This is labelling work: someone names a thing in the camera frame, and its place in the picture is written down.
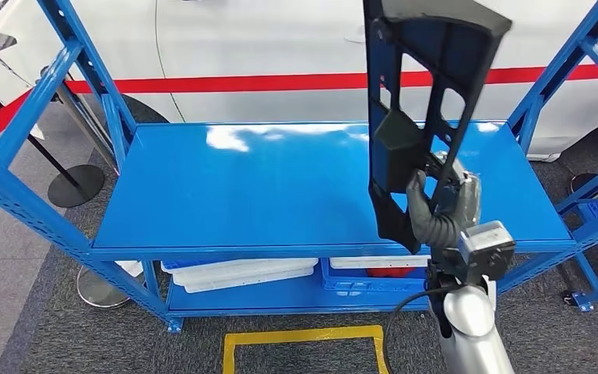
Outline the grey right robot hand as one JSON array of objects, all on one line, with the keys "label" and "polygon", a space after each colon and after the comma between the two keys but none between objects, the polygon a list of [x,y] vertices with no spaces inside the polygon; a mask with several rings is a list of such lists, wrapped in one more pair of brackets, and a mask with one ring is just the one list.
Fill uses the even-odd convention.
[{"label": "grey right robot hand", "polygon": [[416,169],[406,187],[407,213],[414,229],[425,231],[444,223],[462,231],[479,223],[480,179],[459,159],[453,161],[443,190],[433,192],[431,199],[424,192],[426,179],[426,173]]}]

